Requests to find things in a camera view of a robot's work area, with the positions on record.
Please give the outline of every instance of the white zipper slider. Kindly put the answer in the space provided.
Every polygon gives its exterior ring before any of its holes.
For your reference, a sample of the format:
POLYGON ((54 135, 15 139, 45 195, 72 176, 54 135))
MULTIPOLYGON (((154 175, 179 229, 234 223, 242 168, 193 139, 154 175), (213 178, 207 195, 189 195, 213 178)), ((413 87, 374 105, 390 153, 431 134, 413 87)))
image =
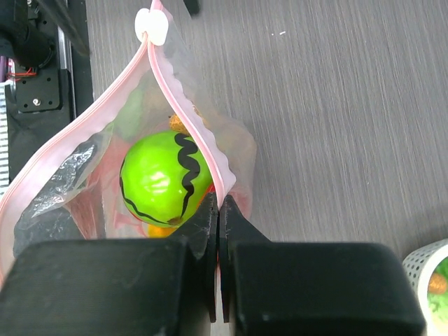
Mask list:
POLYGON ((155 46, 163 46, 167 40, 168 17, 161 10, 142 8, 135 17, 135 34, 140 42, 143 42, 144 33, 148 34, 148 40, 155 46))

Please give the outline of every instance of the green toy watermelon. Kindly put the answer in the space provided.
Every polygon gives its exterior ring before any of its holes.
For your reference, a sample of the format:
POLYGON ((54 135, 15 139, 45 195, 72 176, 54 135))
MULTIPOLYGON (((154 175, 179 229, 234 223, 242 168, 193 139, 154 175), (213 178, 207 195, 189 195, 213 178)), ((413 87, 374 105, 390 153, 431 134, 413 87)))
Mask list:
POLYGON ((126 207, 138 219, 161 228, 188 220, 211 184, 209 168, 196 143, 175 131, 136 142, 120 170, 126 207))

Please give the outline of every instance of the plastic bag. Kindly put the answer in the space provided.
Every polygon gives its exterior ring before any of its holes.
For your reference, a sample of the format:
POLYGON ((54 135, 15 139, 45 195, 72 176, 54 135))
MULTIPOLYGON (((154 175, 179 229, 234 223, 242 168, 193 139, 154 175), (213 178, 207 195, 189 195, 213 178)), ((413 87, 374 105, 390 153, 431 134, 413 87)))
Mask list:
POLYGON ((34 154, 3 196, 2 274, 36 242, 147 237, 148 224, 123 202, 120 168, 131 146, 168 130, 174 114, 206 160, 218 205, 230 193, 245 217, 250 216, 255 141, 241 123, 214 108, 160 1, 137 17, 151 20, 152 13, 163 13, 169 23, 164 43, 154 45, 150 32, 144 32, 141 47, 113 84, 34 154))

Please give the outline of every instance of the white basket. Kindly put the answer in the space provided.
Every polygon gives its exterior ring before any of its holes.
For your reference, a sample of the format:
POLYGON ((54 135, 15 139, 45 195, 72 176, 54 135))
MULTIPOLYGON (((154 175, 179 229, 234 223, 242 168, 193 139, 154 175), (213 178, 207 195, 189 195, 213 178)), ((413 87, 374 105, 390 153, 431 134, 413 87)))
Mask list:
POLYGON ((448 239, 437 241, 415 250, 403 261, 407 278, 411 283, 426 319, 428 336, 446 336, 440 332, 433 323, 433 317, 428 305, 429 279, 434 269, 448 258, 448 239))

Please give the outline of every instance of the wavy black line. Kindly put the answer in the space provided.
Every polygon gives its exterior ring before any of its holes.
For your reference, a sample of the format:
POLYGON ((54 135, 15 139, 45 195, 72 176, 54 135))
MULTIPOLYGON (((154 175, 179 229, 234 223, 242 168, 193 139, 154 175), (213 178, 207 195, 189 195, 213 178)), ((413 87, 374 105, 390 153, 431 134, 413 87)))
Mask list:
POLYGON ((125 200, 125 202, 128 203, 133 208, 135 213, 137 215, 139 215, 140 217, 145 217, 145 218, 149 219, 150 221, 154 221, 156 223, 168 224, 166 222, 162 222, 161 220, 155 219, 154 217, 148 215, 147 213, 139 211, 137 209, 137 205, 135 205, 135 203, 133 203, 133 201, 130 200, 129 198, 126 198, 126 196, 125 196, 125 189, 123 187, 123 179, 121 178, 121 169, 123 169, 123 165, 124 164, 125 164, 125 159, 123 160, 123 163, 121 164, 121 168, 120 168, 120 189, 121 189, 121 195, 123 196, 123 199, 125 200))
POLYGON ((183 168, 188 170, 188 173, 182 178, 182 186, 187 190, 187 193, 183 198, 182 217, 187 209, 188 200, 195 193, 195 187, 191 181, 199 176, 201 166, 196 159, 189 156, 197 153, 198 149, 196 143, 187 139, 187 135, 182 133, 176 134, 174 136, 174 141, 181 147, 180 151, 177 153, 177 160, 183 168))

